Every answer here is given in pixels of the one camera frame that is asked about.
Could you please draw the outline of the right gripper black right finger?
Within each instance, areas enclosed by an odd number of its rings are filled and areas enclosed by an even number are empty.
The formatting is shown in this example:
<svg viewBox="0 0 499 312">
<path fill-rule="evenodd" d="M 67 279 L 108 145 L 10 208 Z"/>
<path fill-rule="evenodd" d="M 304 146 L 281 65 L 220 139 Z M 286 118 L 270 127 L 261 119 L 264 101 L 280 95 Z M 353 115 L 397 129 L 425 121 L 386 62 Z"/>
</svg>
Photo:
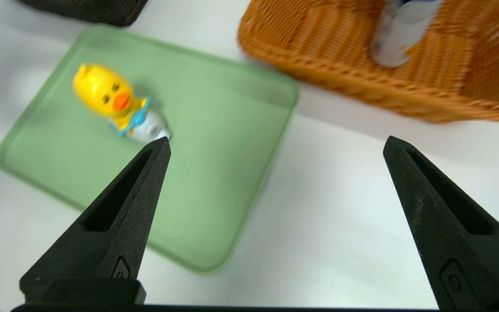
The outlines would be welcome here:
<svg viewBox="0 0 499 312">
<path fill-rule="evenodd" d="M 438 307 L 499 309 L 499 222 L 408 142 L 383 156 Z"/>
</svg>

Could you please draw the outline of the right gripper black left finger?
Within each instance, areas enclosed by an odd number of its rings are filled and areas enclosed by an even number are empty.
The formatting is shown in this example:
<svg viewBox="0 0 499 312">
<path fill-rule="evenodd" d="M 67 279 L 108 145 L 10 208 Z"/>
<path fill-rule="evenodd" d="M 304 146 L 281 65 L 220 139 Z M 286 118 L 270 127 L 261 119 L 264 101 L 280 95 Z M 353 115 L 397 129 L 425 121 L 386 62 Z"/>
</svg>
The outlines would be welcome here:
<svg viewBox="0 0 499 312">
<path fill-rule="evenodd" d="M 137 280 L 171 156 L 148 143 L 19 282 L 28 306 L 122 306 L 144 302 Z"/>
</svg>

